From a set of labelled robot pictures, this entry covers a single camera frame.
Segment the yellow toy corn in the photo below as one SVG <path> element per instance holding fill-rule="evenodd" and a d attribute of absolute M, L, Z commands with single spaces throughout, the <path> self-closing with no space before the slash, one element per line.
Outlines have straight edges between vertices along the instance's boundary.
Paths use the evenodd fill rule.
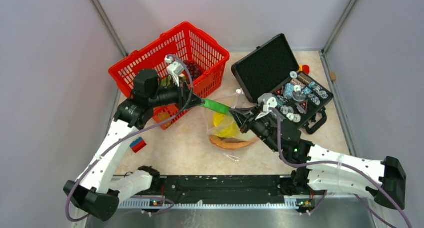
<path fill-rule="evenodd" d="M 239 132 L 240 129 L 232 116 L 214 112 L 211 128 L 207 131 L 209 135 L 220 138 L 235 138 Z"/>

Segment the green toy chili pepper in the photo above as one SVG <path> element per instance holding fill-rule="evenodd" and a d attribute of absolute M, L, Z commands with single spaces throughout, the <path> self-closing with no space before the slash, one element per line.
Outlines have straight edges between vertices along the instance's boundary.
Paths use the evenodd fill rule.
<path fill-rule="evenodd" d="M 201 104 L 202 107 L 221 113 L 223 115 L 228 115 L 230 112 L 230 107 L 226 104 L 220 103 L 211 99 L 204 99 L 204 103 Z"/>

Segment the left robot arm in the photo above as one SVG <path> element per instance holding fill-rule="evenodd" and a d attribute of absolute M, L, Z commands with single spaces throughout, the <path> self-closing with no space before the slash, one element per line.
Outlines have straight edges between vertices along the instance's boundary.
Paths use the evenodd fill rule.
<path fill-rule="evenodd" d="M 155 194 L 159 179 L 152 172 L 137 170 L 113 181 L 114 173 L 136 137 L 173 121 L 183 111 L 195 106 L 193 79 L 185 78 L 187 68 L 172 69 L 170 84 L 162 86 L 154 69 L 143 69 L 135 77 L 134 89 L 117 108 L 110 128 L 89 165 L 78 178 L 64 186 L 67 195 L 65 215 L 71 222 L 89 216 L 109 220 L 123 202 L 141 191 Z"/>

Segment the clear zip top bag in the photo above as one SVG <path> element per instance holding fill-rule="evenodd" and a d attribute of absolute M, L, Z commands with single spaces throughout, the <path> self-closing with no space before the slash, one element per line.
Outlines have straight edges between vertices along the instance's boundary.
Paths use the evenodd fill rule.
<path fill-rule="evenodd" d="M 213 147 L 226 158 L 238 162 L 248 148 L 259 139 L 252 132 L 241 133 L 229 108 L 248 107 L 244 91 L 239 88 L 232 94 L 216 99 L 205 99 L 203 116 L 206 123 L 206 134 Z"/>

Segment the orange toy steak slice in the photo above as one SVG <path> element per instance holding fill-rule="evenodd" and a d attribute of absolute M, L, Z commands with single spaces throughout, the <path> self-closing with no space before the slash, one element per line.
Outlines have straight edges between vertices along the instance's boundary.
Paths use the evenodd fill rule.
<path fill-rule="evenodd" d="M 258 140 L 259 140 L 258 138 L 254 138 L 249 141 L 232 142 L 232 141 L 226 141 L 226 139 L 222 139 L 215 135 L 209 136 L 209 141 L 211 142 L 211 144 L 225 150 L 238 150 L 238 149 L 246 148 L 254 144 L 255 142 L 257 142 Z"/>

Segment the black poker chip case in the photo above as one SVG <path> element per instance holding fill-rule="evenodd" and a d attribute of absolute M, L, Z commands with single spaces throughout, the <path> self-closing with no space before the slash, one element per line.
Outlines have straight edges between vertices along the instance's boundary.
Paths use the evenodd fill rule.
<path fill-rule="evenodd" d="M 298 129 L 314 134 L 327 121 L 326 105 L 333 93 L 303 71 L 280 33 L 235 62 L 231 71 L 251 103 L 272 93 L 284 118 L 293 117 Z"/>

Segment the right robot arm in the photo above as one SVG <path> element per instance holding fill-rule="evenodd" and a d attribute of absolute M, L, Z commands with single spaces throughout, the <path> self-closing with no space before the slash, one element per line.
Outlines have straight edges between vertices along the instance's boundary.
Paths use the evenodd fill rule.
<path fill-rule="evenodd" d="M 261 106 L 229 110 L 241 132 L 252 131 L 286 165 L 296 168 L 293 187 L 306 194 L 332 191 L 356 194 L 390 209 L 406 206 L 407 175 L 401 162 L 391 156 L 371 160 L 345 155 L 301 139 L 301 132 L 281 114 Z"/>

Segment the red plastic shopping basket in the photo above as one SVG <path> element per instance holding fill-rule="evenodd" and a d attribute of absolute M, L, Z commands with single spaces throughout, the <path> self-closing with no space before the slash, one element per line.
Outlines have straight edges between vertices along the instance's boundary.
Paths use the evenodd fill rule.
<path fill-rule="evenodd" d="M 140 50 L 135 50 L 109 69 L 109 74 L 127 97 L 113 116 L 129 127 L 144 128 L 150 119 L 163 130 L 179 120 L 187 110 L 170 104 L 167 87 L 175 85 L 167 72 L 167 54 L 184 61 L 195 61 L 203 74 L 192 80 L 188 71 L 180 79 L 198 96 L 205 98 L 221 86 L 229 52 L 213 37 L 189 22 L 182 22 L 164 32 L 158 39 Z"/>

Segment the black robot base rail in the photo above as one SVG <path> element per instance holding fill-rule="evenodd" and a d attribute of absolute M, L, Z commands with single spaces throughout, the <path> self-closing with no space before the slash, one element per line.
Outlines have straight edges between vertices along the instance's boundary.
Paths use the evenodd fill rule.
<path fill-rule="evenodd" d="M 287 196 L 318 195 L 286 175 L 168 175 L 154 178 L 140 195 L 161 196 L 175 204 L 283 204 Z"/>

